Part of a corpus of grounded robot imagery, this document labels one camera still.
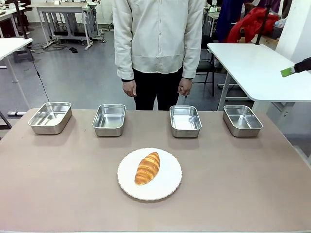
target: plate rim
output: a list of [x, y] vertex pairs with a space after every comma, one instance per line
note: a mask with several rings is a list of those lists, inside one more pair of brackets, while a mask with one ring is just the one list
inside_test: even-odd
[[[157, 149], [157, 150], [162, 150], [162, 149], [153, 148], [153, 147], [140, 148], [140, 149], [137, 149], [137, 150], [142, 150], [142, 149]], [[179, 167], [180, 167], [180, 171], [181, 171], [181, 173], [180, 173], [180, 175], [181, 175], [180, 181], [179, 181], [177, 187], [176, 187], [171, 193], [169, 193], [169, 194], [166, 195], [166, 196], [163, 196], [163, 197], [160, 197], [160, 198], [156, 198], [156, 199], [143, 199], [143, 198], [135, 197], [135, 196], [129, 194], [127, 191], [124, 190], [124, 188], [122, 187], [122, 185], [120, 184], [120, 181], [119, 181], [119, 176], [118, 176], [119, 167], [120, 167], [120, 164], [123, 162], [123, 160], [124, 160], [129, 154], [131, 154], [131, 153], [133, 153], [133, 152], [135, 152], [135, 151], [137, 151], [137, 150], [134, 150], [134, 151], [128, 153], [128, 154], [121, 160], [121, 162], [120, 162], [119, 165], [118, 165], [118, 169], [117, 169], [117, 180], [118, 180], [118, 183], [119, 183], [119, 186], [121, 187], [121, 189], [122, 189], [127, 195], [129, 195], [129, 196], [131, 196], [131, 197], [133, 197], [133, 198], [135, 198], [135, 199], [138, 199], [138, 200], [146, 200], [146, 201], [149, 201], [149, 200], [160, 200], [160, 199], [163, 199], [163, 198], [168, 197], [168, 196], [171, 195], [173, 192], [175, 192], [176, 189], [178, 189], [178, 187], [180, 186], [181, 180], [183, 179], [183, 171], [182, 171], [182, 168], [181, 168], [181, 165], [180, 165], [178, 159], [177, 159], [173, 154], [167, 152], [166, 150], [163, 150], [163, 151], [167, 152], [168, 154], [170, 154], [171, 156], [173, 156], [173, 157], [176, 159], [176, 161], [178, 162], [178, 165], [179, 165]]]

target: white jacket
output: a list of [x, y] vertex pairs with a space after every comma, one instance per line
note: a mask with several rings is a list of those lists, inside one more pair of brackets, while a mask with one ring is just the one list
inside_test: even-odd
[[192, 79], [200, 60], [205, 0], [113, 0], [117, 74], [134, 79], [133, 68], [168, 74], [183, 66]]

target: jacket cuff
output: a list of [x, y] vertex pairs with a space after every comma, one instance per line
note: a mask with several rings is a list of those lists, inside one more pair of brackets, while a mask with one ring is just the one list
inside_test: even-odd
[[117, 75], [123, 80], [129, 80], [132, 81], [134, 79], [134, 73], [133, 71], [130, 72], [124, 72], [121, 70], [117, 70]]
[[196, 70], [186, 70], [183, 69], [183, 78], [185, 79], [194, 79], [196, 74]]
[[128, 83], [128, 82], [133, 81], [134, 79], [131, 79], [131, 80], [128, 80], [128, 79], [121, 79], [121, 80], [122, 80], [122, 82], [124, 82], [124, 83]]

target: red cloth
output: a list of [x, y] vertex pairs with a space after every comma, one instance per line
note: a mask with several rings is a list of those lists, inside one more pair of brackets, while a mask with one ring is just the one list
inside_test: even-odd
[[[261, 7], [255, 7], [254, 9], [252, 9], [242, 20], [240, 20], [231, 29], [229, 37], [227, 39], [227, 43], [236, 43], [238, 40], [241, 39], [241, 28], [244, 28], [245, 31], [245, 42], [250, 42], [256, 34], [260, 33], [265, 13], [266, 9]], [[272, 32], [273, 25], [278, 20], [278, 16], [269, 14], [263, 33]]]

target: equipment on desk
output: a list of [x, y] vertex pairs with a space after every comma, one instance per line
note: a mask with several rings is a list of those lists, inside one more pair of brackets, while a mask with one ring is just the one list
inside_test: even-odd
[[311, 70], [311, 57], [295, 64], [293, 67], [281, 70], [282, 77], [287, 77], [295, 73]]

